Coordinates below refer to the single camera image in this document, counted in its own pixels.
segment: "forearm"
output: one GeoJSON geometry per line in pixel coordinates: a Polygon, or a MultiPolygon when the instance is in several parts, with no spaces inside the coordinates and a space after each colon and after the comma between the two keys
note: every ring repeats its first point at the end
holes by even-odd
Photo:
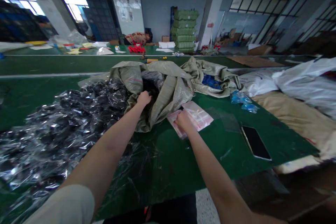
{"type": "Polygon", "coordinates": [[[252,212],[196,129],[186,132],[222,223],[252,222],[252,212]]]}
{"type": "Polygon", "coordinates": [[[111,184],[118,162],[131,139],[144,105],[137,103],[91,148],[60,188],[70,184],[88,187],[95,198],[95,212],[111,184]]]}

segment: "stacked packages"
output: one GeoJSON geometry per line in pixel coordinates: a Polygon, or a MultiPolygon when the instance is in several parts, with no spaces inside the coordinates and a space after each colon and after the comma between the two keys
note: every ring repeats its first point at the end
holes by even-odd
{"type": "Polygon", "coordinates": [[[199,13],[197,10],[178,10],[174,14],[170,30],[177,49],[182,53],[194,52],[195,26],[199,13]]]}

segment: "sleeve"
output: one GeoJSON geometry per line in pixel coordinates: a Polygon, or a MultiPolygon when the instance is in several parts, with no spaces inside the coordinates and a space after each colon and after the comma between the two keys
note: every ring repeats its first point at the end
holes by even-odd
{"type": "Polygon", "coordinates": [[[56,191],[24,224],[90,224],[95,210],[91,190],[69,185],[56,191]]]}

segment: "smartphone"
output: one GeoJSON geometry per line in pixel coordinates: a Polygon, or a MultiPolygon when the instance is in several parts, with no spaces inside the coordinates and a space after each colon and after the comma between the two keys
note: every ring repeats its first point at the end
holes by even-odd
{"type": "Polygon", "coordinates": [[[256,158],[261,158],[265,160],[271,161],[271,156],[268,153],[261,137],[259,136],[257,130],[255,128],[242,126],[241,127],[245,140],[247,142],[248,147],[250,148],[253,156],[256,158]]]}

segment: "yellow item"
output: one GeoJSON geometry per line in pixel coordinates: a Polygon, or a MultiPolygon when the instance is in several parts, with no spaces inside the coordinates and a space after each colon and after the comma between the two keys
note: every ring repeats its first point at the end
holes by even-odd
{"type": "Polygon", "coordinates": [[[80,54],[80,53],[83,53],[83,52],[80,52],[79,51],[79,48],[73,48],[73,49],[70,49],[70,52],[66,52],[67,54],[80,54]]]}
{"type": "Polygon", "coordinates": [[[158,61],[158,59],[147,59],[147,64],[151,63],[152,61],[158,61]]]}
{"type": "Polygon", "coordinates": [[[84,47],[91,47],[92,46],[92,43],[83,43],[82,44],[84,47]]]}
{"type": "Polygon", "coordinates": [[[37,46],[37,45],[42,45],[42,44],[46,44],[47,42],[45,41],[28,41],[28,42],[25,42],[26,44],[33,44],[34,46],[37,46]]]}

